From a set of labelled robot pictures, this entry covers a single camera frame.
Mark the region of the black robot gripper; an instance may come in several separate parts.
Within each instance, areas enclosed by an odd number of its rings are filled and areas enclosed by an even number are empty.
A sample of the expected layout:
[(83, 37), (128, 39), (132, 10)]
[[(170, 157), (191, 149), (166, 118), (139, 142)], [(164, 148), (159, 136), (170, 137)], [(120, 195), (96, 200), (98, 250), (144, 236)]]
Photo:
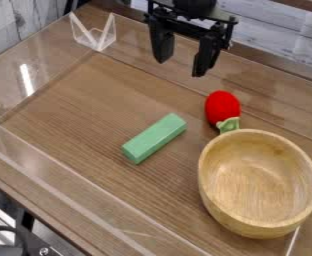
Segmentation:
[(146, 22), (159, 63), (174, 55), (175, 33), (190, 38), (202, 37), (194, 77), (206, 75), (217, 63), (221, 49), (230, 48), (234, 27), (239, 23), (238, 18), (218, 7), (218, 0), (147, 0)]

